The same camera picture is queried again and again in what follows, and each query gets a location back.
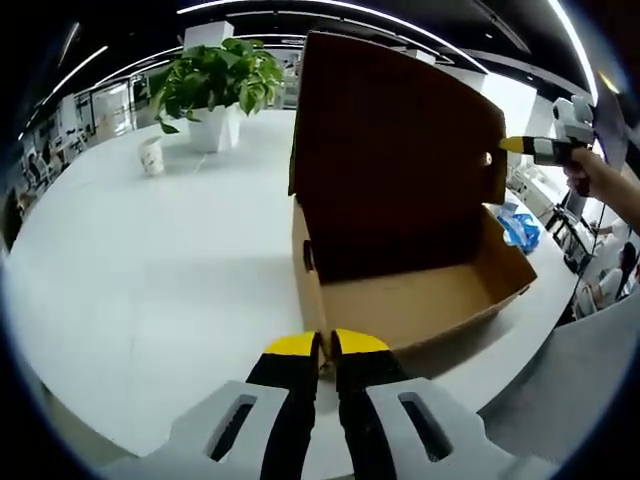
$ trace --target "cardboard box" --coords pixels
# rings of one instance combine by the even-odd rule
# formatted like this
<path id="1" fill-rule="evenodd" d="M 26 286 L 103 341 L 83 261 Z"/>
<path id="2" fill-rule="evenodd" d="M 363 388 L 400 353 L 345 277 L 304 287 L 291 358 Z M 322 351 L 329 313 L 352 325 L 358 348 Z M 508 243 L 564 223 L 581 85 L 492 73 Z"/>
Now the cardboard box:
<path id="1" fill-rule="evenodd" d="M 502 112 L 455 78 L 311 33 L 289 183 L 305 327 L 403 349 L 522 293 L 536 274 L 482 205 L 504 202 L 504 136 Z"/>

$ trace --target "desk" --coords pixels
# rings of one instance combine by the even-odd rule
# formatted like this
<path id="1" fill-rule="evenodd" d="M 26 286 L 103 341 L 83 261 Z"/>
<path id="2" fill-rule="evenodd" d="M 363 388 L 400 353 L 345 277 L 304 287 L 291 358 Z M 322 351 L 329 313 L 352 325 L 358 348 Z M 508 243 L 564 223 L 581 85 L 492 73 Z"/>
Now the desk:
<path id="1" fill-rule="evenodd" d="M 236 149 L 208 156 L 190 150 L 179 124 L 183 133 L 163 140 L 166 175 L 152 179 L 137 146 L 157 126 L 102 143 L 49 188 L 14 244 L 4 294 L 18 347 L 67 408 L 136 455 L 224 382 L 244 380 L 267 344 L 302 329 L 287 196 L 294 119 L 261 112 Z M 516 377 L 571 295 L 574 276 L 546 232 L 529 258 L 539 278 L 454 345 L 436 378 L 470 410 Z M 305 478 L 351 469 L 336 404 L 321 383 Z"/>

